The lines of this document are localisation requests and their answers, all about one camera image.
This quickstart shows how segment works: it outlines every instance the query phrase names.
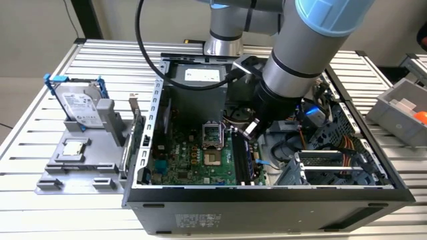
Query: orange object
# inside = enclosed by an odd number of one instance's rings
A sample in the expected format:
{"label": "orange object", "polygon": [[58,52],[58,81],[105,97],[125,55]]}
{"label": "orange object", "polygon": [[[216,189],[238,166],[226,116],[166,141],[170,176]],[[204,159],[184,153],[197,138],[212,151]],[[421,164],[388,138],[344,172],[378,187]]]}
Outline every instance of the orange object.
{"label": "orange object", "polygon": [[417,113],[414,113],[413,118],[420,120],[422,124],[427,124],[427,111],[418,111]]}

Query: orange wire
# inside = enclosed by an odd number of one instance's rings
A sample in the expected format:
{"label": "orange wire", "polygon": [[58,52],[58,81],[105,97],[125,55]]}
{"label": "orange wire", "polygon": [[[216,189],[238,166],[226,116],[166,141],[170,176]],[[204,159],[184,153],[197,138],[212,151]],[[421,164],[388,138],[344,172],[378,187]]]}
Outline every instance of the orange wire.
{"label": "orange wire", "polygon": [[302,132],[300,129],[298,129],[298,136],[300,136],[301,148],[305,150],[306,149],[305,141],[304,141],[304,136],[302,136]]}

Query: blue drive bracket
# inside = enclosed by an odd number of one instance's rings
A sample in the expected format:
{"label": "blue drive bracket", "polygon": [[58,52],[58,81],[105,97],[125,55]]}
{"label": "blue drive bracket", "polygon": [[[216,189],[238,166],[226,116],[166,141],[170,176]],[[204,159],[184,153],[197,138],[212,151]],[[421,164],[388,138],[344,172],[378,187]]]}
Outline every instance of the blue drive bracket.
{"label": "blue drive bracket", "polygon": [[101,79],[101,76],[97,76],[96,82],[97,82],[97,84],[98,84],[101,97],[102,97],[104,99],[109,99],[108,91],[106,91],[106,87],[105,87],[105,81],[104,81],[104,79]]}
{"label": "blue drive bracket", "polygon": [[[52,83],[50,83],[50,82],[53,82],[53,83],[64,83],[64,82],[66,82],[69,80],[69,78],[66,76],[54,76],[53,79],[50,80],[50,74],[46,73],[42,76],[42,80],[44,80],[44,85],[46,86],[48,91],[50,92],[52,96],[54,96],[54,98],[57,100],[57,103],[60,105],[60,108],[65,113],[65,116],[66,116],[65,120],[70,121],[72,118],[69,117],[69,115],[68,115],[68,113],[65,111],[64,105],[61,103],[61,100],[60,100],[60,98],[58,98],[58,96],[56,94],[54,88],[53,88]],[[80,126],[81,131],[84,132],[86,130],[86,127],[84,125],[81,125],[81,124],[78,124],[78,126]]]}

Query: black cable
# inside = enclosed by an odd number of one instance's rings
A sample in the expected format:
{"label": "black cable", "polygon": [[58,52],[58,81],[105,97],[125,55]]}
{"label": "black cable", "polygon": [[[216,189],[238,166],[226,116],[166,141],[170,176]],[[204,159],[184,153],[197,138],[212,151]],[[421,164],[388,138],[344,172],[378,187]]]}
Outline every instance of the black cable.
{"label": "black cable", "polygon": [[272,145],[272,147],[269,148],[269,154],[270,154],[272,158],[273,158],[274,160],[277,160],[278,162],[288,163],[289,160],[290,160],[290,158],[286,157],[286,156],[282,157],[282,158],[277,157],[277,156],[276,156],[276,153],[274,153],[276,148],[280,147],[280,150],[281,150],[281,152],[282,152],[282,155],[285,155],[285,153],[284,153],[284,151],[282,151],[282,145],[284,145],[293,153],[296,153],[297,151],[301,150],[298,147],[294,147],[293,145],[290,145],[290,144],[288,143],[289,139],[290,139],[292,137],[297,136],[297,135],[298,135],[298,132],[289,132],[289,133],[284,136],[282,140],[277,141],[277,142]]}
{"label": "black cable", "polygon": [[170,78],[168,78],[157,69],[157,67],[154,66],[152,60],[149,59],[148,53],[145,51],[145,47],[144,47],[144,42],[142,42],[142,38],[141,38],[141,29],[140,29],[140,20],[141,20],[141,11],[142,11],[142,4],[144,4],[144,0],[140,0],[137,3],[137,8],[136,8],[136,14],[134,14],[134,35],[136,35],[136,41],[137,41],[137,45],[138,45],[138,49],[141,52],[141,55],[146,61],[146,64],[149,66],[149,68],[152,69],[152,71],[154,72],[154,74],[157,74],[157,76],[165,81],[168,82],[170,85],[173,85],[177,88],[185,89],[185,90],[190,90],[190,91],[205,91],[205,90],[210,90],[214,89],[220,86],[222,86],[224,84],[229,83],[233,81],[234,77],[225,77],[225,79],[212,85],[208,86],[188,86],[184,85],[176,81],[173,81]]}
{"label": "black cable", "polygon": [[13,129],[13,127],[10,127],[9,125],[2,124],[1,122],[0,122],[0,125],[1,125],[2,127],[8,128],[8,129]]}
{"label": "black cable", "polygon": [[280,168],[277,168],[277,167],[274,167],[272,164],[264,164],[264,166],[269,166],[272,169],[274,169],[274,170],[281,170]]}
{"label": "black cable", "polygon": [[272,147],[269,148],[269,154],[276,161],[281,163],[288,163],[290,159],[288,157],[280,158],[276,156],[276,153],[274,153],[276,148],[278,148],[282,145],[282,143],[284,143],[284,140],[280,140],[272,145]]}
{"label": "black cable", "polygon": [[68,11],[66,2],[65,2],[65,0],[61,0],[61,1],[64,2],[64,5],[65,5],[66,15],[68,15],[68,19],[69,19],[72,28],[73,28],[73,30],[74,30],[74,34],[77,35],[77,38],[80,38],[80,37],[78,37],[77,29],[76,29],[76,26],[74,26],[74,23],[73,23],[73,20],[72,20],[72,17],[69,16],[69,11]]}

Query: metal table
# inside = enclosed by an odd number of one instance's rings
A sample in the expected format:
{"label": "metal table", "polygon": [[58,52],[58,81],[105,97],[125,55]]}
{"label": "metal table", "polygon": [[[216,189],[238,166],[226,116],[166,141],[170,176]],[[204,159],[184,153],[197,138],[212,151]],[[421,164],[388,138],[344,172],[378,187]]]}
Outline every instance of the metal table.
{"label": "metal table", "polygon": [[[201,54],[200,44],[146,43],[153,62],[160,53]],[[246,46],[245,53],[266,57],[269,47]],[[353,51],[340,51],[330,67],[365,114],[389,82],[370,60]],[[114,110],[130,118],[129,93],[138,94],[146,113],[154,74],[134,42],[88,40],[70,47],[53,75],[72,78],[102,76]],[[0,239],[158,238],[146,236],[129,209],[121,209],[118,194],[36,195],[33,189],[65,129],[65,115],[42,87],[16,127],[0,146]],[[416,203],[350,233],[162,236],[182,239],[427,239],[427,149],[408,148],[386,131],[368,125],[382,150],[414,195]]]}

